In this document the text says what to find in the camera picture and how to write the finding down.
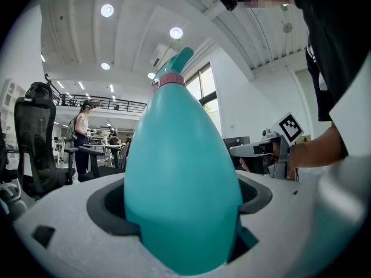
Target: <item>teal spray bottle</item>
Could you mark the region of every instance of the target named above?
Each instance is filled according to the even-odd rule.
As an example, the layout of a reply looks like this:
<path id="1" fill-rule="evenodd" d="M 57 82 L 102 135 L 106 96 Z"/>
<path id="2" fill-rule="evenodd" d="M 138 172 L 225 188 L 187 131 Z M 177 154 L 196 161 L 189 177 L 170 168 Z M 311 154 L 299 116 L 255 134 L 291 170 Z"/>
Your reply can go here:
<path id="1" fill-rule="evenodd" d="M 227 261 L 242 204 L 233 163 L 211 118 L 185 87 L 185 47 L 157 73 L 125 173 L 125 213 L 144 246 L 181 275 Z"/>

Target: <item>ceiling light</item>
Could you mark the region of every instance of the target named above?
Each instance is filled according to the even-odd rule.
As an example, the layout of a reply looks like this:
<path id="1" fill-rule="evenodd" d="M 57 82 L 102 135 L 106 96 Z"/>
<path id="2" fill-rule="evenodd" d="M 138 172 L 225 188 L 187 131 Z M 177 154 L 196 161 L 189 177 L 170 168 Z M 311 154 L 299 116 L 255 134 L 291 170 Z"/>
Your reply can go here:
<path id="1" fill-rule="evenodd" d="M 110 17 L 114 14 L 114 7 L 111 4 L 105 4 L 100 9 L 100 13 L 104 17 Z"/>
<path id="2" fill-rule="evenodd" d="M 101 67 L 102 67 L 104 70 L 108 70 L 108 69 L 110 69 L 110 65 L 107 64 L 107 63 L 102 63 L 102 64 L 101 64 Z"/>
<path id="3" fill-rule="evenodd" d="M 183 36 L 183 31 L 179 27 L 174 27 L 170 30 L 170 36 L 174 39 L 179 39 Z"/>
<path id="4" fill-rule="evenodd" d="M 64 89 L 63 85 L 62 85 L 59 81 L 57 81 L 57 83 L 59 84 L 59 86 L 60 86 L 62 89 Z"/>
<path id="5" fill-rule="evenodd" d="M 78 81 L 78 83 L 79 83 L 79 85 L 80 85 L 81 89 L 83 89 L 83 90 L 84 90 L 84 88 L 83 88 L 83 85 L 82 85 L 81 81 Z"/>

